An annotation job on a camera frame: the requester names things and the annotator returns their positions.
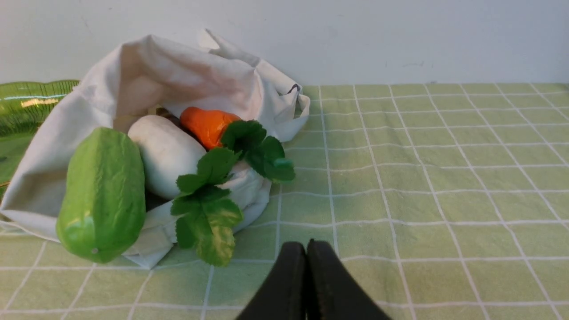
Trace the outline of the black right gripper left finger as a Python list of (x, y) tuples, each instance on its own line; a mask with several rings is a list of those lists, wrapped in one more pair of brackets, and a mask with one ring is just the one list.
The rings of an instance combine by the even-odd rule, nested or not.
[(304, 320), (307, 256), (299, 242), (282, 245), (272, 269), (238, 320)]

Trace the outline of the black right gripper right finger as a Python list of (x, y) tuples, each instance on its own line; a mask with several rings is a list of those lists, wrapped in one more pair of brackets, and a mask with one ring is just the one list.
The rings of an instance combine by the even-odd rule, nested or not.
[(326, 241), (311, 239), (307, 246), (308, 320), (389, 320), (350, 275)]

